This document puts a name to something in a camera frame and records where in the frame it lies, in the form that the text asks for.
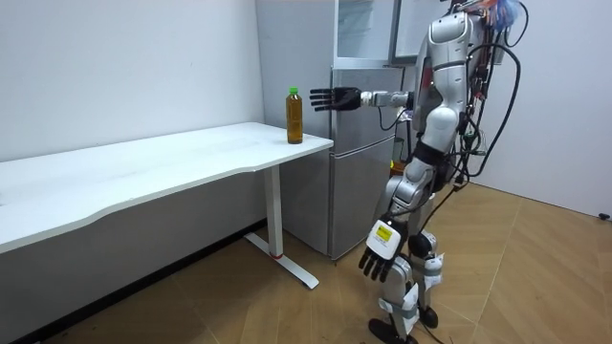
humanoid robot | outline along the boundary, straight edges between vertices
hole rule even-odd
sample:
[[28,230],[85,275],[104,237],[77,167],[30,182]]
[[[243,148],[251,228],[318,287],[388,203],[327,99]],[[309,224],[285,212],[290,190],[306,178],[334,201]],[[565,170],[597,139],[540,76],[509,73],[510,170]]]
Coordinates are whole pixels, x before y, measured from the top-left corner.
[[[438,326],[430,293],[442,281],[444,255],[436,252],[436,238],[425,225],[432,215],[435,193],[457,172],[459,178],[450,193],[459,190],[464,178],[470,177],[466,172],[469,156],[484,155],[478,150],[481,137],[472,117],[475,103],[481,102],[480,122],[497,51],[506,52],[516,62],[514,103],[520,63],[507,46],[498,44],[509,26],[494,28],[488,16],[495,13],[477,6],[482,3],[490,5],[491,1],[452,1],[448,13],[431,23],[416,64],[414,93],[357,88],[311,91],[316,111],[351,111],[361,106],[413,111],[412,129],[418,142],[412,160],[402,177],[387,184],[359,263],[365,275],[382,282],[379,305],[390,314],[391,324],[372,319],[369,329],[385,343],[416,343],[410,332],[419,320],[429,328]],[[406,242],[409,255],[401,253]]]

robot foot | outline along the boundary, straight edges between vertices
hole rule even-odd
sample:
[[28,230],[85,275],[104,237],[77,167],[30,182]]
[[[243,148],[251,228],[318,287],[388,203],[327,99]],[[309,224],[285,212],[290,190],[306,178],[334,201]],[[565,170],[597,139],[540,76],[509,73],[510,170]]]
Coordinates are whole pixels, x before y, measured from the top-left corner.
[[423,325],[430,329],[438,328],[438,314],[431,307],[427,307],[426,310],[419,309],[420,320]]
[[367,327],[374,336],[385,344],[419,344],[412,335],[409,335],[406,340],[400,339],[393,325],[379,319],[371,319]]

baseboard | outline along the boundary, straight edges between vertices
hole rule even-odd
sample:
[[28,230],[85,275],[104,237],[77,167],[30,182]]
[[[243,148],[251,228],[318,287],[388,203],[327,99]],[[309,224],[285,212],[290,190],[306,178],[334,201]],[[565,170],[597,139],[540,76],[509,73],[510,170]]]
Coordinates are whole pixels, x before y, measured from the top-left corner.
[[92,302],[91,304],[83,308],[57,319],[51,324],[48,324],[36,331],[22,336],[17,340],[14,340],[10,344],[33,344],[48,339],[58,333],[61,333],[62,331],[66,331],[75,324],[87,319],[88,317],[115,305],[121,300],[155,284],[156,282],[163,280],[165,277],[181,269],[184,269],[193,263],[196,263],[197,261],[207,257],[208,255],[218,251],[219,249],[240,240],[246,234],[254,232],[257,229],[266,226],[266,224],[267,221],[266,219],[264,219],[250,226],[247,226],[239,230],[238,232],[231,234],[225,239],[222,239],[208,247],[204,247],[195,253],[189,254],[187,257],[178,260],[164,268],[161,268],[147,276],[144,276],[143,278],[132,284],[129,284],[119,290],[113,291],[110,294],[100,298],[97,301]]

glass cabinet door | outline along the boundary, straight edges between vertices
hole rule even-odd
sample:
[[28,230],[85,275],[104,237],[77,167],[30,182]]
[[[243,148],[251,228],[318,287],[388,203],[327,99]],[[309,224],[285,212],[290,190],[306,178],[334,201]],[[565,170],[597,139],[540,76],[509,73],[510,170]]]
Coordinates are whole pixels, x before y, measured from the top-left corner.
[[336,68],[388,64],[394,6],[394,0],[337,0]]

wooden floor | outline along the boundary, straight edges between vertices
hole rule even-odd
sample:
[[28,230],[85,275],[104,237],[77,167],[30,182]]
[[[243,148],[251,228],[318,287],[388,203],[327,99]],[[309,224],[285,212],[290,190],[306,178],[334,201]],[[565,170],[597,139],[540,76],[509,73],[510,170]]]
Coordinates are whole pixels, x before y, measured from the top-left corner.
[[[609,223],[470,185],[429,230],[446,253],[433,298],[445,343],[612,343]],[[45,343],[379,343],[367,321],[385,314],[357,269],[362,246],[336,265],[289,235],[285,247],[315,290],[242,240]]]

